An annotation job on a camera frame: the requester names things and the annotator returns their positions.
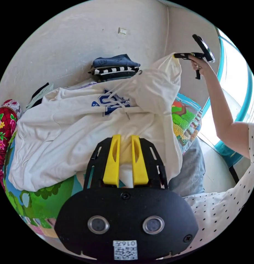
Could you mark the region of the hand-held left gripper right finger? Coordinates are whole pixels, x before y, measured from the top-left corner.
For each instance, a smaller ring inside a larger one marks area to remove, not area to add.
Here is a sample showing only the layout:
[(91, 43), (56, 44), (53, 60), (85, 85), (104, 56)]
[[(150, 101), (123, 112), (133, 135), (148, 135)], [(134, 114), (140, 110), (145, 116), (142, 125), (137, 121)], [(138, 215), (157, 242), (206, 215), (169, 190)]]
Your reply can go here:
[(148, 174), (143, 158), (139, 136), (131, 136), (133, 185), (147, 185)]

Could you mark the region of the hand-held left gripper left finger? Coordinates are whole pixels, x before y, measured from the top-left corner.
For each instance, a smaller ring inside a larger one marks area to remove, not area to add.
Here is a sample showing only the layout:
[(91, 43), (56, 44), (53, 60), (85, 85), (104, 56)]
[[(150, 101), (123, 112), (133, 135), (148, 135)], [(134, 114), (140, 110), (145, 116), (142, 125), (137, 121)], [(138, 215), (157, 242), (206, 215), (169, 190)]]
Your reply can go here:
[(120, 157), (121, 136), (114, 135), (108, 152), (108, 158), (103, 175), (103, 183), (119, 187), (119, 157)]

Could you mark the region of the person's right hand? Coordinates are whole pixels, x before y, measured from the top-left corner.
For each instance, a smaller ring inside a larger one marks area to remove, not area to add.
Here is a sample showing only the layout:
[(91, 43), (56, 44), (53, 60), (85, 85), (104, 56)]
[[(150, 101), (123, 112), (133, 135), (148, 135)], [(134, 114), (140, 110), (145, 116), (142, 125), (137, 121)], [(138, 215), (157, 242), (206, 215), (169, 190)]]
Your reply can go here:
[(191, 61), (193, 69), (195, 71), (199, 70), (202, 76), (207, 77), (211, 74), (214, 74), (213, 69), (205, 60), (196, 58), (192, 55), (189, 55), (189, 59)]

